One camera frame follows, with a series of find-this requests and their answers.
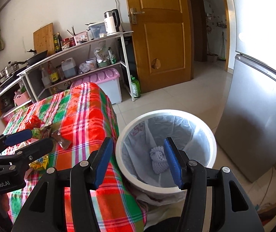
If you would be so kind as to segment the white electric kettle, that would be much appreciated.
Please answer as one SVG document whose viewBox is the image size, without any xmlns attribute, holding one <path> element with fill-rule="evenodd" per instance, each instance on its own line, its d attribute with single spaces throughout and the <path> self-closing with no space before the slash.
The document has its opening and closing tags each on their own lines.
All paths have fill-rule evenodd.
<svg viewBox="0 0 276 232">
<path fill-rule="evenodd" d="M 121 20 L 118 9 L 109 10 L 104 13 L 104 24 L 107 35 L 120 31 Z"/>
</svg>

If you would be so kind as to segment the brown wooden door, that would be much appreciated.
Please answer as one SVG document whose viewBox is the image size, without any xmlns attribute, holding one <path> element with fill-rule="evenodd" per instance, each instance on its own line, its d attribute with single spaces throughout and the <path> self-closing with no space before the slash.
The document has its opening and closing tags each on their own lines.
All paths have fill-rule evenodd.
<svg viewBox="0 0 276 232">
<path fill-rule="evenodd" d="M 190 0 L 127 0 L 127 4 L 142 92 L 190 81 Z"/>
</svg>

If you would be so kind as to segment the white round trash bin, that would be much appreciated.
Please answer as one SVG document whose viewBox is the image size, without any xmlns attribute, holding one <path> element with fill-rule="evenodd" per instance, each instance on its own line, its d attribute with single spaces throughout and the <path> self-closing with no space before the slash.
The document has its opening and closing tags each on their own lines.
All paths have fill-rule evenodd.
<svg viewBox="0 0 276 232">
<path fill-rule="evenodd" d="M 215 137 L 197 116 L 175 109 L 143 114 L 121 132 L 117 164 L 132 186 L 148 195 L 181 193 L 181 168 L 174 148 L 190 160 L 212 168 L 217 156 Z"/>
</svg>

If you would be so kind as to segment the steel steamer pot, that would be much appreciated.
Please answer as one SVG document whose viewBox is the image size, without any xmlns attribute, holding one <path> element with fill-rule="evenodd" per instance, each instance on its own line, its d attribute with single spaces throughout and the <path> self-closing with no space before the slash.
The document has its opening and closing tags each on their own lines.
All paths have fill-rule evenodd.
<svg viewBox="0 0 276 232">
<path fill-rule="evenodd" d="M 0 80 L 2 78 L 8 78 L 12 73 L 19 69 L 19 64 L 17 61 L 11 62 L 9 61 L 8 64 L 0 71 Z"/>
</svg>

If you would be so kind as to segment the green plastic bottle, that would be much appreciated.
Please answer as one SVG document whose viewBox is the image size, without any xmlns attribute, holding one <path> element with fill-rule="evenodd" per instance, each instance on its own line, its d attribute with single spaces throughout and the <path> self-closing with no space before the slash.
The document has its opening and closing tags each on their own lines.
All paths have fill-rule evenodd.
<svg viewBox="0 0 276 232">
<path fill-rule="evenodd" d="M 131 75 L 131 88 L 132 88 L 134 98 L 141 97 L 140 83 L 139 83 L 138 79 L 136 79 L 132 75 Z"/>
</svg>

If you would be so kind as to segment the white metal kitchen shelf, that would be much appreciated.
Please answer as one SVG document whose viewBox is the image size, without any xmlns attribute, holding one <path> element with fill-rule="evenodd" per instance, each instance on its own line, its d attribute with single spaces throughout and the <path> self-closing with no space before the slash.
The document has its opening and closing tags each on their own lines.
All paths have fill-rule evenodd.
<svg viewBox="0 0 276 232">
<path fill-rule="evenodd" d="M 57 61 L 60 62 L 61 66 L 65 66 L 65 68 L 68 68 L 68 65 L 72 62 L 76 64 L 76 66 L 79 66 L 78 58 L 72 58 L 70 57 L 70 54 L 79 54 L 83 50 L 86 50 L 87 48 L 91 48 L 92 46 L 99 45 L 102 41 L 110 41 L 111 39 L 120 39 L 121 40 L 121 46 L 123 51 L 124 60 L 119 60 L 115 63 L 115 65 L 122 65 L 126 69 L 126 75 L 127 80 L 129 83 L 131 83 L 131 75 L 130 75 L 130 68 L 129 68 L 129 62 L 128 62 L 128 56 L 127 51 L 125 47 L 125 36 L 128 34 L 131 34 L 132 31 L 129 32 L 116 32 L 114 34 L 110 34 L 103 38 L 98 38 L 95 40 L 91 40 L 73 47 L 70 47 L 64 51 L 58 52 L 54 55 L 51 55 L 34 65 L 30 66 L 29 68 L 25 69 L 24 71 L 18 73 L 18 78 L 9 84 L 5 89 L 3 89 L 0 92 L 0 97 L 6 93 L 10 88 L 12 88 L 15 84 L 19 83 L 20 81 L 23 82 L 26 91 L 28 92 L 30 99 L 32 102 L 38 102 L 41 97 L 43 97 L 43 94 L 47 92 L 51 87 L 57 86 L 57 84 L 52 84 L 50 86 L 44 86 L 41 80 L 36 81 L 35 79 L 31 78 L 32 75 L 35 74 L 39 70 L 39 67 L 44 66 L 46 63 L 51 62 L 52 64 L 55 64 Z"/>
</svg>

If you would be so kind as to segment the white foam fruit net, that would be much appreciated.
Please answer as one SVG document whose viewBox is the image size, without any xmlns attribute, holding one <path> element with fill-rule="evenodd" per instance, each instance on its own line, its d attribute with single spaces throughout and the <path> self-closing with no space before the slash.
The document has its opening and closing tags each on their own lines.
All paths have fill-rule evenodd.
<svg viewBox="0 0 276 232">
<path fill-rule="evenodd" d="M 165 172 L 168 168 L 169 165 L 167 161 L 152 161 L 152 168 L 155 174 L 161 174 Z"/>
</svg>

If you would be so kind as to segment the yellow snack wrapper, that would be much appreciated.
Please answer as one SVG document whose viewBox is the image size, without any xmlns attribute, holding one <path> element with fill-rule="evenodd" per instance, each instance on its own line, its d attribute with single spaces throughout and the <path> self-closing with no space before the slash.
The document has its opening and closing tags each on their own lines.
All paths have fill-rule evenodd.
<svg viewBox="0 0 276 232">
<path fill-rule="evenodd" d="M 40 157 L 39 159 L 33 161 L 29 164 L 30 168 L 35 171 L 43 171 L 46 170 L 49 162 L 49 156 L 46 154 L 45 156 Z"/>
</svg>

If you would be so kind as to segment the wooden cutting board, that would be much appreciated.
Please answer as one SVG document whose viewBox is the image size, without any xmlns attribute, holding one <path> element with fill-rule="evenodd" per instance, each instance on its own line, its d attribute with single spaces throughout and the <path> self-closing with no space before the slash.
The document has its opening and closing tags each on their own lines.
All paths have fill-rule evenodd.
<svg viewBox="0 0 276 232">
<path fill-rule="evenodd" d="M 55 54 L 53 23 L 47 24 L 33 33 L 33 44 L 37 53 L 47 50 L 47 57 Z"/>
</svg>

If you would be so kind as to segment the red green plaid tablecloth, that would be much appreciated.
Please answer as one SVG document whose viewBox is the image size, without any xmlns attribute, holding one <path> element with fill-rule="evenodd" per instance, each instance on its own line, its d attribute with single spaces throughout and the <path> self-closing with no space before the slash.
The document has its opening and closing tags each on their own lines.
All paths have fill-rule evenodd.
<svg viewBox="0 0 276 232">
<path fill-rule="evenodd" d="M 94 83 L 81 84 L 22 110 L 10 119 L 4 134 L 23 130 L 34 116 L 70 141 L 67 149 L 55 145 L 44 160 L 47 168 L 71 168 L 98 150 L 104 138 L 116 141 L 119 137 L 112 103 Z M 126 188 L 115 156 L 110 159 L 102 185 L 91 192 L 91 199 L 101 231 L 143 231 L 147 209 Z"/>
</svg>

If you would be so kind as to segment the silver refrigerator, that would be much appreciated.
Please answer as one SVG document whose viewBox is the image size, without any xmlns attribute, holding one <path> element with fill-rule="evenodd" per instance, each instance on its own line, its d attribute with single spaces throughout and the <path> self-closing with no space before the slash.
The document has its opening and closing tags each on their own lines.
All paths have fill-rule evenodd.
<svg viewBox="0 0 276 232">
<path fill-rule="evenodd" d="M 276 0 L 233 0 L 236 56 L 215 137 L 254 182 L 276 163 Z"/>
</svg>

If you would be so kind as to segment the clear lidded container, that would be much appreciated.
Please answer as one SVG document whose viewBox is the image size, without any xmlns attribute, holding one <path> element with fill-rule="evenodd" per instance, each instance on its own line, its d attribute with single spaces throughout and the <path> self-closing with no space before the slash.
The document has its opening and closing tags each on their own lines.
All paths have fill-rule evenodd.
<svg viewBox="0 0 276 232">
<path fill-rule="evenodd" d="M 92 39 L 99 39 L 107 35 L 104 22 L 88 23 L 87 30 L 90 32 Z"/>
</svg>

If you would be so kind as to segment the brown foil wrapper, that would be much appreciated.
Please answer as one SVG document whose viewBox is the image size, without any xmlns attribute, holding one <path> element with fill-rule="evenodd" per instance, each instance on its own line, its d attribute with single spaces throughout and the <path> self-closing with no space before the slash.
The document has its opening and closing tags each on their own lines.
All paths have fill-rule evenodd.
<svg viewBox="0 0 276 232">
<path fill-rule="evenodd" d="M 52 126 L 44 126 L 42 129 L 42 137 L 53 138 L 63 150 L 67 150 L 72 142 L 68 139 L 65 139 L 59 130 L 53 131 Z"/>
</svg>

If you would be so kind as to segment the black frying pan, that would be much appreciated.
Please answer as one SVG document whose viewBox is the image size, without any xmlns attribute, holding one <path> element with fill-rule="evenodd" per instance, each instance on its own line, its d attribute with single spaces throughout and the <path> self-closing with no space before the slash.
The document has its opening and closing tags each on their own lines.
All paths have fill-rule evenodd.
<svg viewBox="0 0 276 232">
<path fill-rule="evenodd" d="M 35 63 L 38 63 L 39 61 L 45 59 L 46 56 L 47 56 L 47 50 L 38 53 L 36 50 L 30 49 L 28 52 L 29 52 L 29 53 L 33 53 L 33 56 L 30 57 L 29 59 L 27 59 L 26 61 L 17 61 L 17 64 L 24 64 L 24 63 L 27 63 L 28 66 L 32 66 L 32 65 L 34 65 Z"/>
</svg>

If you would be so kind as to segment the red plastic bag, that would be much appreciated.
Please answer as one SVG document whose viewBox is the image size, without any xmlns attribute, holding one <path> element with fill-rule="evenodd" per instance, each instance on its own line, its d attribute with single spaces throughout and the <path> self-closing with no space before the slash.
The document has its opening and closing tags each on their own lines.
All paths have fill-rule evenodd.
<svg viewBox="0 0 276 232">
<path fill-rule="evenodd" d="M 45 122 L 43 122 L 37 115 L 32 115 L 29 119 L 26 120 L 24 124 L 22 124 L 19 128 L 19 131 L 23 131 L 26 129 L 40 129 L 43 127 Z"/>
</svg>

